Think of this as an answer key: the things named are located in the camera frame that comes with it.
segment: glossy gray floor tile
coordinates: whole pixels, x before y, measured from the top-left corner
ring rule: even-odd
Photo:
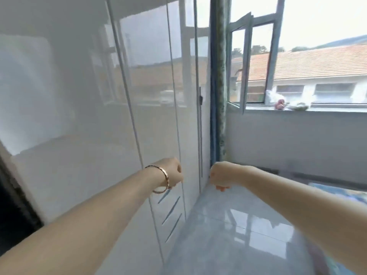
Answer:
[[[314,274],[303,236],[241,187],[209,185],[195,204],[163,275]]]

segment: bracelet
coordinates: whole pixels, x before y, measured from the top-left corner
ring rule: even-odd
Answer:
[[[162,193],[166,192],[167,189],[172,189],[172,187],[170,186],[170,180],[169,180],[168,175],[167,175],[167,172],[165,170],[163,170],[161,167],[156,166],[156,165],[148,165],[145,168],[148,168],[148,167],[155,167],[155,168],[160,169],[163,172],[163,174],[164,174],[164,176],[166,177],[166,180],[167,180],[166,188],[163,191],[155,191],[155,190],[153,190],[153,193],[155,193],[155,194],[162,194]]]

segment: blue curtain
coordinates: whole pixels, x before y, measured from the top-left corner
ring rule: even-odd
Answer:
[[[210,157],[211,165],[226,160],[226,25],[227,0],[210,2]]]

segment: hand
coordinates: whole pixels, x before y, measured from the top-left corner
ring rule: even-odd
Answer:
[[[236,166],[238,165],[226,161],[216,162],[210,170],[210,183],[224,192],[234,183],[233,171]]]
[[[167,172],[171,187],[174,187],[177,183],[184,180],[181,163],[176,157],[163,158],[157,162],[154,162],[152,165],[159,166]],[[166,180],[164,180],[161,186],[166,185]]]

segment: forearm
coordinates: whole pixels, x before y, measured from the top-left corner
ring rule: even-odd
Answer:
[[[0,274],[94,274],[135,212],[165,180],[141,170],[72,208],[0,258]]]
[[[236,165],[233,175],[330,256],[357,274],[365,272],[367,206],[255,167]]]

